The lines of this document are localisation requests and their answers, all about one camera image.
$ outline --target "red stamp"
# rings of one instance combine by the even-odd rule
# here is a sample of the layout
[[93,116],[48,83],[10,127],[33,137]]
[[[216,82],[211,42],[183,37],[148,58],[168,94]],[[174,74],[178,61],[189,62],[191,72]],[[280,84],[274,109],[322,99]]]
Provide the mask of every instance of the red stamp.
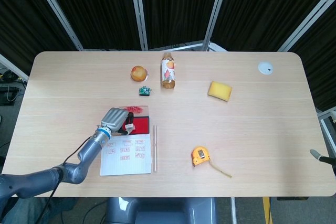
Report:
[[124,146],[131,146],[132,145],[131,140],[123,140],[122,142],[124,143]]
[[136,153],[135,157],[137,157],[137,158],[145,158],[145,154],[144,153]]
[[137,139],[137,140],[135,140],[136,144],[143,144],[144,142],[145,142],[144,139]]
[[130,156],[120,156],[120,160],[130,160]]
[[113,154],[116,152],[116,149],[107,149],[106,154]]
[[129,152],[130,149],[129,148],[120,148],[120,152]]
[[136,152],[138,152],[138,151],[144,151],[144,150],[145,150],[145,146],[139,146],[139,147],[135,148]]
[[143,109],[138,106],[128,106],[124,109],[128,110],[129,112],[133,112],[134,114],[140,114],[143,111]]
[[107,143],[107,144],[106,144],[106,147],[114,147],[114,146],[115,146],[115,142]]

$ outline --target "wire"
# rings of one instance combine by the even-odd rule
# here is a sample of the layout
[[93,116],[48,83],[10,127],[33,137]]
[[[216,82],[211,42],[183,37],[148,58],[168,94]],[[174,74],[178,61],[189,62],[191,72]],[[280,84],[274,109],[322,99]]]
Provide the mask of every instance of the wire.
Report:
[[62,164],[62,166],[64,166],[65,165],[65,163],[68,161],[68,159],[69,158],[71,158],[71,156],[73,156],[73,154],[74,153],[76,153],[83,145],[84,145],[84,143],[86,143],[86,141],[87,140],[89,140],[90,139],[90,137],[91,136],[89,136],[87,139],[85,139],[85,141],[73,152],[73,153],[71,153],[65,160],[64,160],[64,162],[63,162],[63,164]]
[[13,102],[13,101],[15,101],[15,99],[17,98],[17,95],[19,94],[19,92],[17,92],[16,93],[16,96],[12,99],[12,100],[10,100],[9,98],[8,98],[8,94],[9,94],[9,85],[7,85],[8,86],[8,90],[7,90],[7,101],[8,102]]
[[10,143],[10,141],[8,141],[7,143],[1,145],[0,148],[4,147],[6,144],[9,144],[9,143]]
[[96,207],[98,207],[98,206],[100,206],[100,205],[103,205],[104,203],[106,203],[106,201],[107,201],[107,200],[104,200],[103,202],[101,202],[101,203],[99,203],[99,204],[96,204],[95,206],[91,207],[91,208],[86,212],[86,214],[84,215],[82,224],[84,224],[85,219],[86,219],[86,216],[88,215],[89,212],[91,212],[91,210],[95,209]]
[[101,217],[101,220],[100,220],[99,224],[104,224],[105,216],[106,216],[106,214],[104,214],[103,217]]
[[61,222],[62,222],[62,224],[64,224],[64,221],[63,221],[63,211],[61,212]]
[[40,213],[39,217],[37,218],[37,221],[35,222],[36,224],[39,224],[41,222],[43,214],[47,210],[47,207],[49,206],[51,198],[53,197],[54,193],[56,192],[57,187],[59,186],[59,184],[61,183],[61,181],[63,179],[63,171],[62,171],[62,169],[60,169],[58,167],[56,167],[56,168],[60,171],[57,184],[56,184],[55,188],[53,189],[52,193],[50,194],[50,196],[49,196],[49,198],[47,200],[47,203],[44,205],[44,208],[43,208],[42,212]]
[[[71,157],[71,156],[73,156],[73,154],[74,153],[76,153],[83,145],[84,145],[84,143],[86,143],[86,141],[88,140],[88,139],[90,139],[90,137],[88,137],[87,139],[85,139],[85,141],[73,152],[73,153],[71,153],[65,160],[64,160],[64,162],[61,164],[61,166],[62,167],[64,167],[64,165],[65,165],[65,163],[67,162],[67,160]],[[50,203],[50,201],[51,201],[51,198],[53,197],[53,195],[54,195],[54,193],[56,192],[56,189],[57,189],[57,187],[58,187],[58,185],[62,182],[62,179],[63,179],[63,170],[61,169],[61,168],[59,168],[59,167],[56,167],[57,169],[59,169],[59,171],[60,171],[60,173],[59,173],[59,177],[58,177],[58,181],[57,181],[57,184],[56,184],[56,187],[55,187],[55,189],[52,191],[52,193],[50,194],[50,196],[49,196],[49,199],[48,199],[48,201],[47,201],[47,203],[45,204],[45,206],[44,206],[44,208],[43,208],[43,210],[42,210],[42,212],[40,213],[40,215],[39,215],[39,217],[38,217],[38,219],[37,219],[37,221],[35,222],[36,224],[39,224],[40,222],[41,222],[41,219],[42,219],[42,217],[43,217],[43,214],[44,214],[44,212],[46,211],[46,209],[47,209],[47,207],[49,206],[49,203]]]

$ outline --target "metal frame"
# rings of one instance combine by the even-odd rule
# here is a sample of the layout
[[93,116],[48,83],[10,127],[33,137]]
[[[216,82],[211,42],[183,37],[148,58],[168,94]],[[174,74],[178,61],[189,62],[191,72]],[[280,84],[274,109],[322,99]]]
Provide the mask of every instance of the metal frame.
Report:
[[223,2],[223,0],[215,0],[215,2],[214,2],[214,6],[212,8],[212,12],[211,12],[211,15],[210,15],[208,28],[206,30],[205,37],[204,37],[202,51],[207,51],[207,47],[208,47],[209,41],[211,39],[212,32],[214,31],[214,27],[215,27],[215,24],[216,24],[216,21],[217,21],[218,13],[219,13],[219,10],[221,8],[222,2]]
[[329,145],[332,149],[332,152],[336,156],[336,145],[335,145],[334,140],[332,139],[332,136],[331,136],[331,134],[328,130],[328,127],[327,127],[324,119],[320,119],[320,125],[321,125],[321,128],[322,128],[322,132],[324,133],[325,137],[327,138],[327,140],[329,142]]
[[213,43],[211,41],[208,45],[208,49],[209,49],[209,51],[212,51],[212,52],[227,52],[226,49],[224,49],[223,47],[221,47],[221,46],[219,46],[216,43]]
[[23,73],[21,69],[19,69],[17,66],[15,66],[13,63],[11,63],[9,60],[7,60],[2,54],[0,54],[0,63],[4,65],[6,68],[8,68],[10,71],[16,73],[18,76],[20,76],[23,80],[28,81],[29,76]]
[[335,0],[320,0],[301,24],[294,30],[288,39],[282,44],[278,52],[287,52],[301,38],[303,34],[315,23],[315,21],[329,8]]
[[323,111],[323,112],[319,112],[317,114],[318,118],[319,118],[319,121],[320,121],[320,126],[321,126],[321,129],[322,129],[322,132],[323,132],[323,135],[327,138],[328,142],[329,142],[329,145],[332,149],[332,152],[334,153],[334,155],[336,156],[336,145],[335,145],[335,142],[334,142],[334,139],[332,139],[332,136],[329,132],[329,129],[325,123],[325,119],[327,119],[328,117],[331,116],[331,111],[336,111],[336,107],[333,107],[331,109],[328,109],[326,111]]
[[198,43],[198,44],[184,46],[184,47],[176,47],[176,48],[166,49],[166,50],[162,50],[162,52],[182,51],[182,50],[185,50],[185,49],[197,49],[197,48],[201,48],[202,46],[203,46],[203,43]]
[[144,11],[142,0],[133,0],[135,17],[137,19],[136,24],[138,26],[139,39],[142,51],[148,51],[146,25],[144,19]]
[[68,36],[72,40],[73,44],[79,51],[83,51],[83,46],[80,43],[77,35],[75,34],[74,30],[72,29],[67,17],[62,11],[62,8],[59,6],[58,2],[56,0],[47,0],[48,4],[50,5],[51,9],[56,14],[58,20],[63,25],[65,31],[67,32]]
[[331,109],[328,109],[326,111],[317,113],[317,116],[318,116],[319,119],[326,119],[326,118],[330,117],[330,112],[331,111],[336,111],[336,106],[331,108]]

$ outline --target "yellow sponge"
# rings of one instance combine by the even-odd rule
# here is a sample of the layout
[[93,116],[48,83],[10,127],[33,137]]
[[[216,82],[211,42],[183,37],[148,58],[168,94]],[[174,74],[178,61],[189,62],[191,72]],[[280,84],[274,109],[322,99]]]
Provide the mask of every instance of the yellow sponge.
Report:
[[213,81],[211,82],[208,95],[220,98],[224,101],[228,101],[230,99],[231,91],[232,87],[220,82]]

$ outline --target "small green circuit board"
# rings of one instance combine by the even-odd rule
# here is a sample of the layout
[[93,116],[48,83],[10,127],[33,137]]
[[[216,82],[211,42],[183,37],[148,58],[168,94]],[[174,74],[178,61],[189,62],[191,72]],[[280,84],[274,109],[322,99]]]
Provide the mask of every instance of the small green circuit board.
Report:
[[151,88],[142,86],[139,88],[139,95],[149,96],[151,94]]

